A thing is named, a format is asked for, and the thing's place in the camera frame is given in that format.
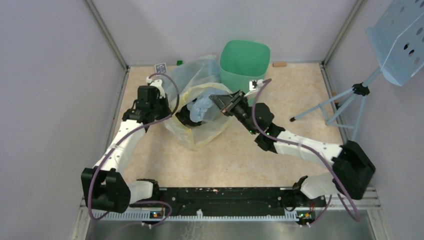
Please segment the light blue plastic bag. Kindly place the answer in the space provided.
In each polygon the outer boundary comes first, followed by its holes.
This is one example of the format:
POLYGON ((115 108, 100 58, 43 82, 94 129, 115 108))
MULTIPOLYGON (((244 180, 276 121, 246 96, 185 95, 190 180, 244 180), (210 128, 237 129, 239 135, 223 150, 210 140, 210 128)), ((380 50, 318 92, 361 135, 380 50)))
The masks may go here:
POLYGON ((218 118, 221 113, 209 96, 198 97, 190 101, 186 107, 190 111, 190 119, 193 122, 208 123, 218 118))

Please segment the clear yellowish plastic bag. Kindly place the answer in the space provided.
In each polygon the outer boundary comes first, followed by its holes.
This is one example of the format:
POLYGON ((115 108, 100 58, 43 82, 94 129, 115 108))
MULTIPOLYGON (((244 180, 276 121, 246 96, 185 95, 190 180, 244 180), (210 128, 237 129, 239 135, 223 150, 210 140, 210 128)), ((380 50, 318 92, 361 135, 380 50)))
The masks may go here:
POLYGON ((163 88, 174 115, 164 127, 183 145, 198 150, 221 134, 231 118, 221 113, 212 102, 212 95, 231 93, 221 82, 216 55, 206 55, 175 66, 166 73, 174 80, 164 79, 163 88))

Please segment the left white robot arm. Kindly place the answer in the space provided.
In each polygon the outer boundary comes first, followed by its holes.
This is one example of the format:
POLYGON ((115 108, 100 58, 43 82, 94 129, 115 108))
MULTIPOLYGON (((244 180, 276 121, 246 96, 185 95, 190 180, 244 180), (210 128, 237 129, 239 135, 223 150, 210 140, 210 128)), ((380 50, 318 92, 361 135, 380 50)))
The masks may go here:
POLYGON ((176 105, 170 108, 168 95, 159 85, 152 83, 137 89, 137 98, 123 113, 118 132, 104 155, 81 173, 84 200, 90 210, 123 213, 141 200, 149 207, 160 202, 156 182, 141 179, 127 183, 123 171, 149 127, 171 118, 179 103, 178 94, 176 105))

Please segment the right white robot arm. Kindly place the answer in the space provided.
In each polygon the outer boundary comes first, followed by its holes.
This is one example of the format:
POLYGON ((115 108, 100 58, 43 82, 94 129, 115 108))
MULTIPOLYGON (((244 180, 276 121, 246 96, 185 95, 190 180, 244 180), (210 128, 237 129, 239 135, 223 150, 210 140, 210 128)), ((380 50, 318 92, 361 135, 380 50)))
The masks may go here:
POLYGON ((209 99, 223 115, 235 117, 252 135, 257 135, 254 141, 262 150, 327 168, 326 173, 303 176, 293 185, 297 205, 307 206, 324 195, 342 194, 353 200, 364 197, 376 168, 357 142, 325 143, 294 134, 273 123, 275 116, 265 103, 250 106, 242 91, 212 94, 209 99))

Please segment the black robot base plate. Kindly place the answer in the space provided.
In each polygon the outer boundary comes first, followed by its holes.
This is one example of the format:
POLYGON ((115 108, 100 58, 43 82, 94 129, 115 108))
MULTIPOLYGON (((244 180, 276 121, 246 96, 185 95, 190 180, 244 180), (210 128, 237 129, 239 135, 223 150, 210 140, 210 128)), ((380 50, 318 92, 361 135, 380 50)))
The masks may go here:
POLYGON ((173 217, 280 217, 327 204, 292 187, 168 187, 154 190, 151 199, 170 204, 173 217))

